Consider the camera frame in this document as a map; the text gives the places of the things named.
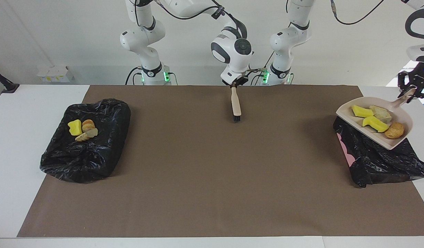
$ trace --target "dustpan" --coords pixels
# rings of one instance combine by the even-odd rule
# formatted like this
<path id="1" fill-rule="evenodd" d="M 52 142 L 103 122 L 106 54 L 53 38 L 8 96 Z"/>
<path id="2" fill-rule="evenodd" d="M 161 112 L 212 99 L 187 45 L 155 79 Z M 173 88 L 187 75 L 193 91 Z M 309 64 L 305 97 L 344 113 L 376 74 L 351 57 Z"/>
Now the dustpan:
<path id="1" fill-rule="evenodd" d="M 346 121 L 348 124 L 353 126 L 355 129 L 357 129 L 367 137 L 374 140 L 379 145 L 383 146 L 388 150 L 391 150 L 398 144 L 400 144 L 412 130 L 412 118 L 409 116 L 408 113 L 406 113 L 406 111 L 404 111 L 404 109 L 401 108 L 401 105 L 406 103 L 407 100 L 412 96 L 412 94 L 414 94 L 414 92 L 415 90 L 410 90 L 394 102 L 383 100 L 377 97 L 360 97 L 342 105 L 338 109 L 338 111 L 336 111 L 336 114 L 341 119 Z M 371 105 L 375 105 L 387 109 L 393 117 L 391 122 L 396 121 L 404 125 L 404 134 L 400 138 L 391 139 L 387 138 L 384 133 L 378 133 L 370 126 L 362 127 L 363 118 L 354 116 L 354 113 L 351 109 L 353 105 L 358 105 L 359 107 L 366 109 L 368 109 Z"/>

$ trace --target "white table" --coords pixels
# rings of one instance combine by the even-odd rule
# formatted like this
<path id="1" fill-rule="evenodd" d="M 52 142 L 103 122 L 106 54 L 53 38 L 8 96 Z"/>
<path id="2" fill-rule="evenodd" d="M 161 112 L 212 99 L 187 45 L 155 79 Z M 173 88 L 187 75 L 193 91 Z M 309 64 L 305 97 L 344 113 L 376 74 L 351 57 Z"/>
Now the white table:
<path id="1" fill-rule="evenodd" d="M 21 85 L 0 97 L 0 248 L 6 247 L 424 247 L 424 237 L 233 237 L 233 238 L 15 238 L 45 174 L 39 160 L 65 109 L 81 103 L 89 86 Z M 394 100 L 398 89 L 360 87 L 364 96 Z M 424 106 L 403 108 L 415 128 L 409 140 L 424 161 Z M 414 182 L 424 201 L 424 179 Z"/>

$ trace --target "black cable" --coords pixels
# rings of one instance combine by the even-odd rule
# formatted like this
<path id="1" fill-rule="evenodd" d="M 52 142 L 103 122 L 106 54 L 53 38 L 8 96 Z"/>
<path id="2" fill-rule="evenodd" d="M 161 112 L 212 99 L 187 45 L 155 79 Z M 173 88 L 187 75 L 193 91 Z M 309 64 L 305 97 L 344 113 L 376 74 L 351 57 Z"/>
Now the black cable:
<path id="1" fill-rule="evenodd" d="M 217 1 L 215 1 L 215 0 L 212 0 L 212 2 L 213 3 L 215 3 L 217 6 L 219 6 L 220 4 L 217 2 Z"/>
<path id="2" fill-rule="evenodd" d="M 206 12 L 206 11 L 208 11 L 208 10 L 210 10 L 210 9 L 213 9 L 213 8 L 219 8 L 218 6 L 210 6 L 209 8 L 206 8 L 206 9 L 204 9 L 204 10 L 202 10 L 202 11 L 200 11 L 199 13 L 197 13 L 197 14 L 195 14 L 195 15 L 193 15 L 193 16 L 191 16 L 191 17 L 186 17 L 186 18 L 182 18 L 182 17 L 178 17 L 178 16 L 176 16 L 176 15 L 174 15 L 174 14 L 172 14 L 171 12 L 169 12 L 169 10 L 167 10 L 166 8 L 165 8 L 165 6 L 163 6 L 163 4 L 160 4 L 160 7 L 162 7 L 170 16 L 172 16 L 172 17 L 174 17 L 174 18 L 176 18 L 176 19 L 179 19 L 179 20 L 189 20 L 189 19 L 193 19 L 193 18 L 195 18 L 195 17 L 197 17 L 197 16 L 199 16 L 200 14 L 203 14 L 204 12 Z"/>
<path id="3" fill-rule="evenodd" d="M 263 75 L 258 75 L 257 77 L 258 77 L 258 79 L 255 82 L 255 86 L 258 84 L 259 79 L 262 78 L 262 77 L 264 77 L 264 76 Z"/>
<path id="4" fill-rule="evenodd" d="M 137 23 L 137 26 L 140 27 L 140 24 L 138 23 L 138 17 L 137 17 L 137 0 L 134 1 L 134 13 L 135 13 L 135 21 Z"/>
<path id="5" fill-rule="evenodd" d="M 134 74 L 134 75 L 132 76 L 132 85 L 135 85 L 134 77 L 136 77 L 137 75 L 141 75 L 141 73 L 140 73 L 140 72 L 138 72 L 138 73 L 136 73 L 136 74 Z"/>
<path id="6" fill-rule="evenodd" d="M 267 62 L 266 62 L 266 64 L 265 64 L 265 66 L 264 66 L 264 68 L 267 66 L 267 64 L 269 63 L 269 61 L 270 61 L 270 59 L 272 58 L 272 56 L 273 56 L 273 54 L 275 53 L 275 51 L 273 51 L 272 52 L 272 54 L 270 55 L 270 57 L 269 57 L 269 59 L 267 60 Z"/>
<path id="7" fill-rule="evenodd" d="M 177 75 L 174 72 L 168 72 L 168 75 L 174 75 L 174 77 L 176 78 L 176 84 L 178 85 L 179 82 L 177 80 Z"/>
<path id="8" fill-rule="evenodd" d="M 252 81 L 250 82 L 250 86 L 252 86 L 252 85 L 253 85 L 253 80 L 254 80 L 255 78 L 257 78 L 257 77 L 262 77 L 262 76 L 261 76 L 261 74 L 254 76 L 254 77 L 252 78 Z"/>
<path id="9" fill-rule="evenodd" d="M 249 71 L 249 72 L 247 73 L 246 77 L 249 77 L 249 76 L 250 76 L 250 74 L 252 74 L 252 73 L 257 73 L 257 72 L 259 72 L 259 70 L 251 70 L 251 71 Z"/>
<path id="10" fill-rule="evenodd" d="M 235 22 L 236 26 L 238 27 L 238 20 L 231 13 L 229 13 L 225 10 L 223 10 L 223 12 L 226 13 L 232 19 L 232 21 Z"/>
<path id="11" fill-rule="evenodd" d="M 134 67 L 134 69 L 132 69 L 132 70 L 130 71 L 130 73 L 128 74 L 127 80 L 125 81 L 125 85 L 128 85 L 129 77 L 131 77 L 131 74 L 132 74 L 135 70 L 137 70 L 137 69 L 139 69 L 139 68 L 138 68 L 138 67 Z"/>
<path id="12" fill-rule="evenodd" d="M 347 22 L 343 22 L 343 21 L 341 21 L 341 20 L 339 20 L 339 18 L 338 18 L 338 14 L 337 14 L 337 11 L 336 11 L 336 4 L 335 4 L 335 2 L 334 2 L 334 0 L 330 0 L 331 1 L 331 10 L 333 11 L 333 14 L 335 15 L 335 18 L 336 18 L 336 20 L 339 22 L 339 23 L 341 23 L 341 24 L 344 24 L 344 25 L 353 25 L 353 24 L 356 24 L 356 23 L 358 23 L 358 22 L 360 22 L 360 21 L 362 21 L 363 19 L 365 19 L 367 16 L 369 16 L 380 4 L 382 4 L 383 3 L 383 1 L 385 1 L 385 0 L 381 0 L 370 12 L 368 12 L 368 14 L 366 14 L 365 16 L 363 16 L 361 19 L 359 19 L 358 21 L 355 21 L 355 22 L 350 22 L 350 23 L 347 23 Z"/>

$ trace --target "sponge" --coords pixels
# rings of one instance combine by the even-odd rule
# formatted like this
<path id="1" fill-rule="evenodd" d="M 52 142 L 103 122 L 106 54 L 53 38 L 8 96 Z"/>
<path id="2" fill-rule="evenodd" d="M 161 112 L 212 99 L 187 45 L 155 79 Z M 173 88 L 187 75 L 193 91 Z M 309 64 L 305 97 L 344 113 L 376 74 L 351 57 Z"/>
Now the sponge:
<path id="1" fill-rule="evenodd" d="M 352 108 L 352 111 L 354 112 L 354 115 L 357 117 L 367 118 L 368 116 L 373 115 L 373 111 L 367 108 L 362 108 L 357 105 L 353 105 L 351 108 Z"/>
<path id="2" fill-rule="evenodd" d="M 79 136 L 82 134 L 82 122 L 80 120 L 71 121 L 68 126 L 70 127 L 71 135 Z"/>
<path id="3" fill-rule="evenodd" d="M 363 120 L 362 127 L 365 127 L 367 125 L 370 125 L 372 128 L 377 130 L 377 132 L 379 132 L 379 133 L 385 132 L 386 130 L 388 130 L 390 128 L 390 126 L 383 123 L 382 121 L 380 121 L 379 119 L 377 119 L 374 116 L 368 116 L 367 118 L 365 118 Z"/>

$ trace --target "green indicator light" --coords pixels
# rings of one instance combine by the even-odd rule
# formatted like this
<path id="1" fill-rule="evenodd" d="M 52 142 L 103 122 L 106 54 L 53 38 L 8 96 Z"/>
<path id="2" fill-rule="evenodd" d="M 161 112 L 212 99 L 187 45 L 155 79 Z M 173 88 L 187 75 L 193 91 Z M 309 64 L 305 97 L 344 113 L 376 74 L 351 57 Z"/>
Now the green indicator light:
<path id="1" fill-rule="evenodd" d="M 270 76 L 270 73 L 267 71 L 264 71 L 264 77 L 263 77 L 263 83 L 267 84 L 268 77 Z"/>
<path id="2" fill-rule="evenodd" d="M 163 72 L 163 74 L 165 76 L 165 81 L 169 82 L 169 80 L 171 80 L 171 77 L 166 72 Z"/>

